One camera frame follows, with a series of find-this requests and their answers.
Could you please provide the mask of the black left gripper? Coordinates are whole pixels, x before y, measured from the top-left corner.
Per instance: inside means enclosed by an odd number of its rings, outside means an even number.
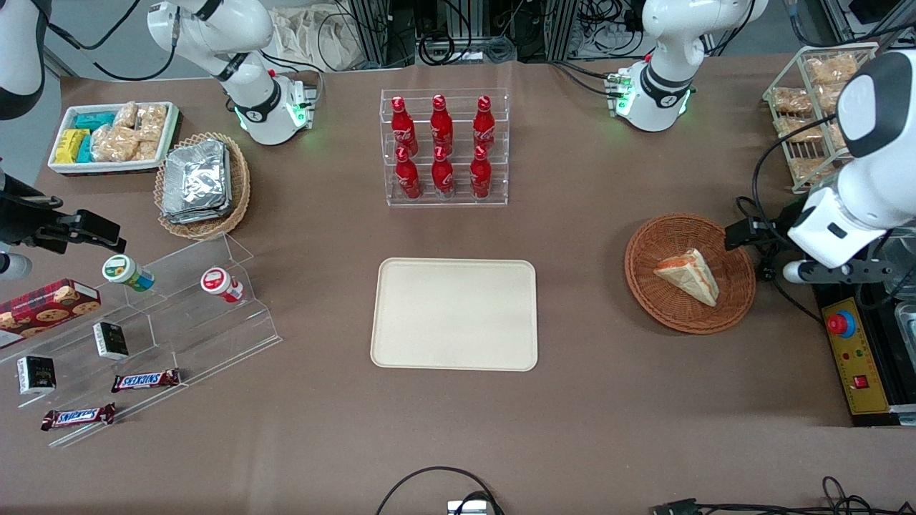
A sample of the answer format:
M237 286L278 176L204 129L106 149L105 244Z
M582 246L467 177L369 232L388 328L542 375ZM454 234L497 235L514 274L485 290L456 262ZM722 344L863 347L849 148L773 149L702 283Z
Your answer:
M797 212L791 209L782 209L778 216L769 221L761 215L750 215L747 219L726 226L724 250L730 252L746 245L775 245L781 250L796 250L797 245L788 236L789 229L796 221Z

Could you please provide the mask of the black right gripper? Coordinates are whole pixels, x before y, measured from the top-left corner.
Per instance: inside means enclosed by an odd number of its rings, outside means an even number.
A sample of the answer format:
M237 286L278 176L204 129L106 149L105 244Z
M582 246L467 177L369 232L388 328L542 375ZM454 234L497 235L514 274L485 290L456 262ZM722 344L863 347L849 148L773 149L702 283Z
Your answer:
M23 197L21 205L26 208L26 234L21 239L21 245L65 253L69 243L82 241L112 253L125 253L127 250L127 241L120 237L120 225L89 210L62 214L57 211L64 205L59 197Z

